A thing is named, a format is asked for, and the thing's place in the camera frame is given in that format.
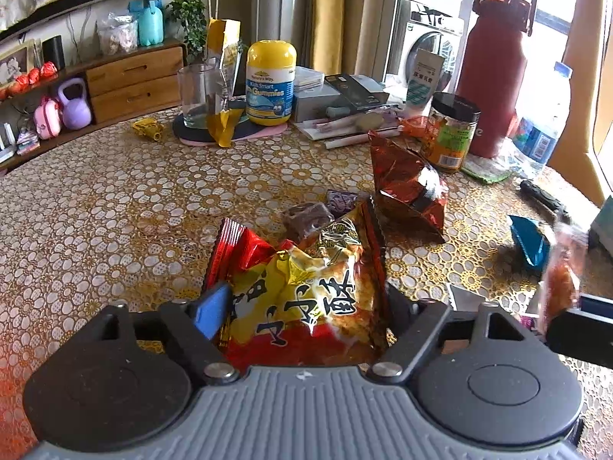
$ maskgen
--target table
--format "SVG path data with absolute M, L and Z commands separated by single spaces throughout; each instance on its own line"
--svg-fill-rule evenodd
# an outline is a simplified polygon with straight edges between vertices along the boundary
M 155 114 L 169 122 L 178 113 Z M 389 225 L 390 281 L 418 297 L 445 300 L 453 282 L 525 309 L 538 279 L 514 263 L 506 215 L 538 216 L 517 181 L 485 186 L 446 177 L 446 238 L 434 245 Z M 597 212 L 552 170 L 540 183 L 590 221 Z M 373 190 L 368 145 L 327 151 L 293 128 L 231 149 L 160 143 L 121 122 L 55 148 L 0 179 L 0 459 L 19 457 L 35 438 L 21 407 L 23 383 L 101 307 L 131 310 L 200 293 L 223 216 L 275 241 L 281 212 L 325 199 L 329 188 Z M 607 290 L 613 267 L 590 253 L 585 289 Z M 567 360 L 585 390 L 582 451 L 613 457 L 613 371 Z

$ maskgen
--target yellow bottle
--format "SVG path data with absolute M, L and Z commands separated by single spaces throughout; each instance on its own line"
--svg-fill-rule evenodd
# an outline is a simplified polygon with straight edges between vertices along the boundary
M 296 50 L 287 41 L 265 39 L 247 52 L 247 116 L 263 126 L 286 122 L 292 114 Z

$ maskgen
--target washing machine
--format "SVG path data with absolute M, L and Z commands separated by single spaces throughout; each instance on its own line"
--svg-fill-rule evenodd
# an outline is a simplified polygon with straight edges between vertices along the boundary
M 413 0 L 400 0 L 385 74 L 385 91 L 406 98 L 418 49 L 445 58 L 436 91 L 449 90 L 456 69 L 464 21 Z

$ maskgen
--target barcode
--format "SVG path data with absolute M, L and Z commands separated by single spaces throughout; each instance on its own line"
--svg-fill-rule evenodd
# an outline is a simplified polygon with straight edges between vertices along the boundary
M 449 158 L 447 156 L 441 156 L 438 159 L 438 163 L 441 166 L 449 167 L 449 168 L 457 168 L 460 167 L 460 163 L 462 162 L 462 158 Z
M 551 143 L 551 138 L 547 136 L 541 135 L 536 144 L 536 148 L 534 149 L 534 158 L 540 159 L 545 155 L 549 144 Z

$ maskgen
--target pink backpack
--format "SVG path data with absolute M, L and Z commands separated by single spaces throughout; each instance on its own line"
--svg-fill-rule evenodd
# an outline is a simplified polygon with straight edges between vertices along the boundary
M 43 140 L 59 135 L 62 123 L 59 120 L 59 103 L 51 97 L 42 97 L 41 104 L 34 111 L 36 132 Z

